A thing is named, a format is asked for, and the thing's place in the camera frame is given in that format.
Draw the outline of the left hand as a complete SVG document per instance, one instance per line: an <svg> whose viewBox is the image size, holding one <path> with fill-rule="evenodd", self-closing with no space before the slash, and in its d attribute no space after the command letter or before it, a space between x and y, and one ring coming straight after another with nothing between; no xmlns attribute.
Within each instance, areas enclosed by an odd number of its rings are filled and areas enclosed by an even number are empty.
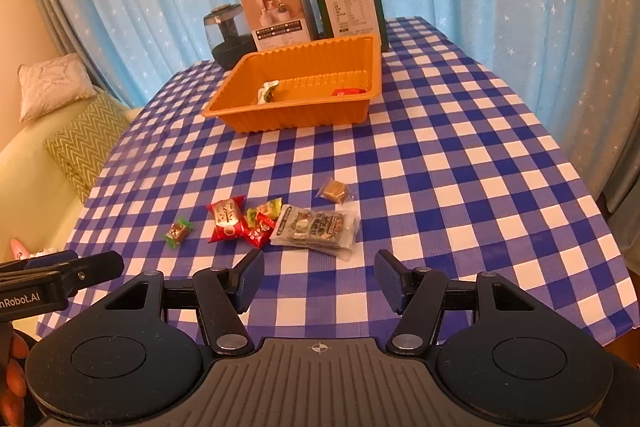
<svg viewBox="0 0 640 427"><path fill-rule="evenodd" d="M1 394L1 416L7 426L21 427L24 425L26 379L21 366L29 354L26 341L17 333L12 335L11 351L6 365L6 389Z"/></svg>

